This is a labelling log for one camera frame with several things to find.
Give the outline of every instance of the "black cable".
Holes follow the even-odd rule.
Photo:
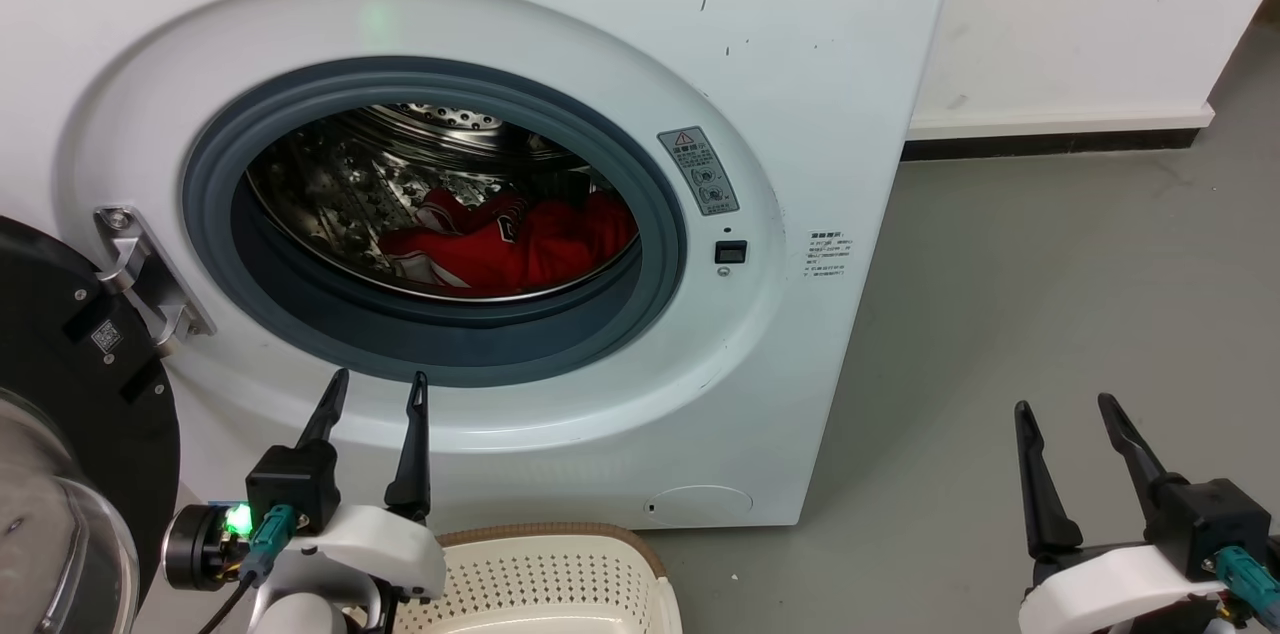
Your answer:
[[[214,617],[209,620],[209,624],[200,630],[200,634],[212,634],[214,629],[218,629],[218,625],[221,624],[237,603],[244,598],[244,592],[248,592],[248,587],[253,583],[255,576],[257,576],[256,571],[250,571],[243,579],[241,579],[239,585],[237,585],[236,590],[232,592],[230,597],[227,597],[227,601],[223,602],[223,606],[214,614]]]

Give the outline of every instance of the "white wall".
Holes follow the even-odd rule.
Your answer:
[[[1202,127],[1261,0],[947,0],[909,138]]]

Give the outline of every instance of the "white washing machine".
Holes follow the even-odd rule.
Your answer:
[[[346,366],[347,501],[422,370],[438,530],[800,516],[942,0],[0,1],[0,214],[137,279],[201,498]],[[420,184],[507,191],[493,141],[634,240],[500,291],[379,259],[361,187],[401,220]],[[110,373],[110,329],[63,330]]]

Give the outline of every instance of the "robotic arm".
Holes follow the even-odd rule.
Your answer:
[[[1036,416],[1019,402],[1027,552],[1036,560],[1018,615],[1023,634],[1201,634],[1252,617],[1280,631],[1271,515],[1229,479],[1190,484],[1167,471],[1115,397],[1098,394],[1098,407],[1138,493],[1143,541],[1083,546],[1044,464]]]
[[[387,508],[343,505],[329,432],[342,416],[346,369],[334,374],[293,447],[274,446],[246,478],[247,502],[192,505],[165,534],[165,579],[178,589],[236,581],[212,630],[253,588],[251,634],[389,634],[396,606],[444,594],[443,548],[430,512],[426,377],[408,397],[408,432]],[[343,610],[362,611],[356,622]]]

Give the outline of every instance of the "white plastic basket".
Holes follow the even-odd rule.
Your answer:
[[[397,634],[681,634],[658,556],[605,524],[530,524],[440,537],[444,597],[397,610]]]

